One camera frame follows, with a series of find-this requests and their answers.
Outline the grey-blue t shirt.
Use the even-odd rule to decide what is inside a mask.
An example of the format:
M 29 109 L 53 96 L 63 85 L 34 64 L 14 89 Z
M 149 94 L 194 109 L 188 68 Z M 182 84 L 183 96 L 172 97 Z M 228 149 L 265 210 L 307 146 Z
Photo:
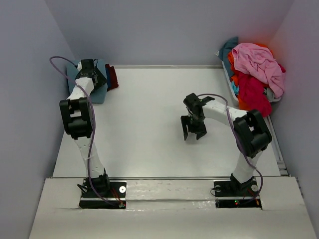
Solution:
M 105 67 L 105 64 L 106 64 L 105 60 L 104 59 L 95 60 L 94 63 L 97 66 L 97 69 L 101 72 L 101 74 L 106 78 L 107 81 L 106 81 L 106 84 L 104 84 L 101 88 L 92 92 L 90 94 L 90 98 L 93 104 L 102 104 L 105 100 L 108 84 L 110 83 L 110 80 L 108 79 L 108 73 Z M 78 73 L 78 70 L 71 63 L 67 63 L 66 74 L 73 80 L 72 82 L 68 81 L 69 93 L 72 93 L 73 91 L 73 88 L 75 86 L 75 77 L 77 73 Z

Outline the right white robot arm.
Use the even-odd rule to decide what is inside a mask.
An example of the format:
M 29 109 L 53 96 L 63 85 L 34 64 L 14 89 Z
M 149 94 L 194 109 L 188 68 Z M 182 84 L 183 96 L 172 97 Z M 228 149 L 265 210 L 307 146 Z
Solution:
M 254 173 L 259 172 L 257 162 L 272 142 L 272 135 L 258 110 L 239 110 L 231 107 L 224 97 L 221 97 L 222 103 L 216 100 L 217 97 L 217 94 L 195 93 L 185 97 L 183 103 L 188 114 L 180 117 L 183 137 L 187 139 L 189 133 L 195 134 L 196 139 L 204 137 L 207 134 L 205 119 L 230 127 L 239 149 L 239 158 L 229 181 L 214 189 L 218 197 L 226 193 L 241 197 L 253 185 Z

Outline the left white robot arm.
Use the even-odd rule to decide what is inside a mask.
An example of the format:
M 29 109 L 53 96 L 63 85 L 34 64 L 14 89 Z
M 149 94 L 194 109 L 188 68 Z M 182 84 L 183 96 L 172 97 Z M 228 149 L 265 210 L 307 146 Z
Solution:
M 94 143 L 96 120 L 90 94 L 104 86 L 107 79 L 97 68 L 98 60 L 84 59 L 75 66 L 78 71 L 70 96 L 59 103 L 65 132 L 78 146 L 86 167 L 87 178 L 80 189 L 86 197 L 106 197 L 110 192 L 107 171 Z

